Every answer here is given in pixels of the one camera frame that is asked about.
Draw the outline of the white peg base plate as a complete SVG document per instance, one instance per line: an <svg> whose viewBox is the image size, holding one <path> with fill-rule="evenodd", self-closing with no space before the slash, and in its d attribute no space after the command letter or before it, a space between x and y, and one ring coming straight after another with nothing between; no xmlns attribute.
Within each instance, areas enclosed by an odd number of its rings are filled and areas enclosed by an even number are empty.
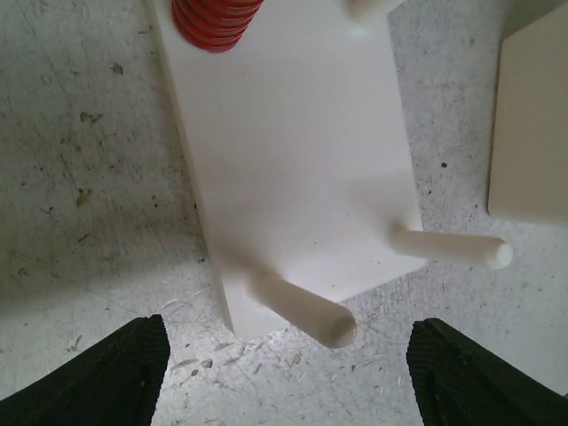
<svg viewBox="0 0 568 426"><path fill-rule="evenodd" d="M484 235L426 232L401 105L392 1L265 1L226 53L189 44L150 4L227 326L289 322L350 344L354 297L446 261L501 269Z"/></svg>

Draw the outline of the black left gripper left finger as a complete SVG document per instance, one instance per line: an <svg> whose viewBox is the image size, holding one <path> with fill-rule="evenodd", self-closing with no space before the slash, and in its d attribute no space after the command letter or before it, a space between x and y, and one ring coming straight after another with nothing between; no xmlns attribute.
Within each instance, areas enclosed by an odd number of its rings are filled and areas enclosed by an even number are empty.
<svg viewBox="0 0 568 426"><path fill-rule="evenodd" d="M1 401L3 425L149 425L170 358L162 316L136 318Z"/></svg>

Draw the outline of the cream parts tray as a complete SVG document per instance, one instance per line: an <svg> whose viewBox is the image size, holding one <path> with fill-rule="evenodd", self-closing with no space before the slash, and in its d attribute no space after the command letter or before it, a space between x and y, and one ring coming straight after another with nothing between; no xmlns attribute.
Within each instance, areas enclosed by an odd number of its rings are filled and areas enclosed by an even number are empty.
<svg viewBox="0 0 568 426"><path fill-rule="evenodd" d="M500 51L489 213L567 223L567 3L521 1Z"/></svg>

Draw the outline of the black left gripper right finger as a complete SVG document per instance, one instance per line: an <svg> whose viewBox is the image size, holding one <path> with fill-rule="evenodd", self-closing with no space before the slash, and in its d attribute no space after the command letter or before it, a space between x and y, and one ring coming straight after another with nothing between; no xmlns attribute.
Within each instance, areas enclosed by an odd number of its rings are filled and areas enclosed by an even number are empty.
<svg viewBox="0 0 568 426"><path fill-rule="evenodd" d="M425 425L567 423L567 397L441 319L413 324L406 362Z"/></svg>

